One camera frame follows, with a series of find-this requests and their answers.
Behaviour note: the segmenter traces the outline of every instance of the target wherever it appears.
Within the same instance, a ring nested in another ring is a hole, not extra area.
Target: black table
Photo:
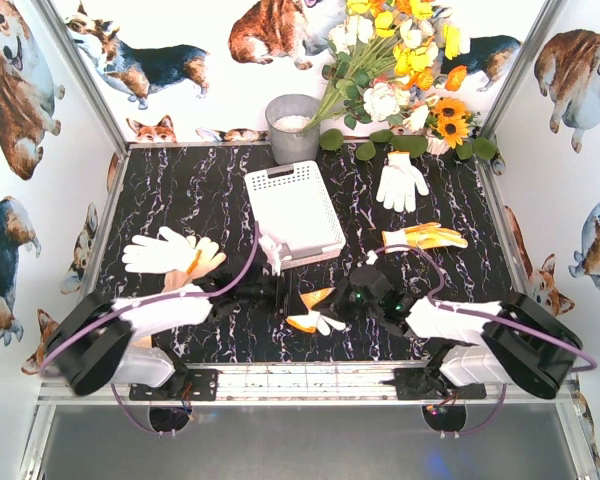
[[[465,250],[430,250],[445,274],[446,288],[439,298],[485,302],[511,290],[474,165],[428,154],[415,160],[431,193],[418,197],[416,212],[399,214],[375,201],[386,153],[379,151],[364,163],[355,160],[354,151],[355,145],[346,144],[341,152],[321,152],[316,160],[347,245],[337,259],[297,269],[301,293],[333,286],[364,252],[382,245],[383,230],[432,221],[459,231],[469,242]],[[273,166],[268,145],[133,149],[96,290],[134,297],[159,292],[162,275],[127,273],[120,258],[133,235],[155,237],[164,225],[183,235],[208,236],[220,243],[229,262],[243,262],[255,241],[243,177]],[[404,282],[416,294],[428,292],[437,281],[433,269],[413,254],[392,254],[379,262],[392,282]],[[391,336],[370,319],[351,319],[345,332],[325,337],[300,332],[254,309],[221,322],[163,332],[154,342],[191,363],[408,360],[428,353],[427,341]]]

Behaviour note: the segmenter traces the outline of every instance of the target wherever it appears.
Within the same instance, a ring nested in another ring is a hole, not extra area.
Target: white plastic basket
[[[344,232],[316,162],[249,173],[245,182],[260,229],[289,246],[283,270],[340,255]]]

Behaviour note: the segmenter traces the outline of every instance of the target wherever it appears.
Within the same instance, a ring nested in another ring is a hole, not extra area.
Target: flower bouquet
[[[328,40],[334,62],[323,68],[328,84],[307,128],[344,115],[350,129],[387,121],[411,134],[392,138],[392,132],[376,132],[360,147],[360,159],[375,154],[373,141],[391,141],[412,156],[423,145],[419,154],[465,143],[475,115],[458,100],[427,94],[432,87],[457,91],[467,76],[464,65],[441,74],[444,57],[454,60],[471,46],[453,24],[450,8],[432,0],[347,0],[347,18]],[[335,150],[342,141],[341,132],[330,130],[321,145]]]

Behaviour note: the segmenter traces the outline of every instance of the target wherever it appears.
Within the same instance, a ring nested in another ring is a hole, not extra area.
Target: white wall
[[[54,114],[62,131],[58,137],[46,134],[44,157],[31,180],[11,172],[0,149],[0,200],[11,195],[22,203],[42,246],[39,258],[19,249],[13,313],[24,336],[20,342],[13,337],[8,347],[0,342],[0,480],[17,476],[39,391],[39,378],[20,371],[40,342],[36,312],[43,309],[59,322],[75,305],[77,293],[61,294],[60,284],[73,260],[89,202],[102,214],[107,168],[115,148],[30,3],[16,4],[66,95],[56,101]]]
[[[600,32],[600,0],[570,0],[547,39],[578,28]],[[531,68],[496,130],[507,162],[499,183],[505,203],[518,218],[534,267],[556,254],[556,285],[576,303],[559,319],[599,362],[598,370],[582,374],[580,382],[593,412],[600,450],[600,291],[590,277],[573,278],[568,270],[577,263],[574,251],[582,250],[583,224],[600,202],[600,124],[584,134],[578,154],[571,147],[571,128],[561,122],[558,134],[549,130],[553,107],[541,96]]]
[[[76,0],[55,0],[55,3],[63,16],[74,14],[79,4]],[[206,60],[210,71],[210,89],[206,98],[197,99],[193,83],[185,80],[149,95],[149,107],[144,111],[138,110],[137,103],[127,101],[128,95],[108,86],[95,72],[93,63],[81,53],[128,141],[135,141],[135,135],[126,123],[128,117],[146,125],[155,125],[163,115],[169,114],[180,142],[199,142],[201,138],[195,133],[198,127],[266,130],[264,109],[279,95],[304,93],[316,98],[322,96],[326,84],[321,76],[322,65],[331,60],[326,51],[310,57],[313,68],[305,71],[295,68],[289,57],[276,59],[269,65],[240,64],[231,58],[227,43],[232,26],[254,3],[255,0],[228,0],[222,4],[163,0],[160,8],[145,9],[138,8],[138,3],[132,0],[83,1],[90,18],[114,21],[120,27],[118,38],[134,48],[188,44],[210,52]],[[454,8],[454,21],[472,37],[503,34],[520,41],[526,38],[543,3],[544,0],[446,2]],[[326,11],[342,8],[342,5],[342,0],[323,0],[319,4]],[[472,110],[486,116],[504,79],[488,92],[476,92],[485,83],[486,77],[478,73],[470,76],[457,93],[440,93],[458,96]],[[334,125],[351,134],[342,120],[325,122],[323,129]],[[359,125],[354,134],[368,135],[379,128],[386,127]]]

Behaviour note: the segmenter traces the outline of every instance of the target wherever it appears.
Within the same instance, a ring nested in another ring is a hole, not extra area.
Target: orange glove
[[[460,233],[442,228],[439,223],[435,222],[404,228],[397,232],[382,232],[382,240],[385,246],[408,245],[423,250],[436,247],[467,248],[469,245]]]

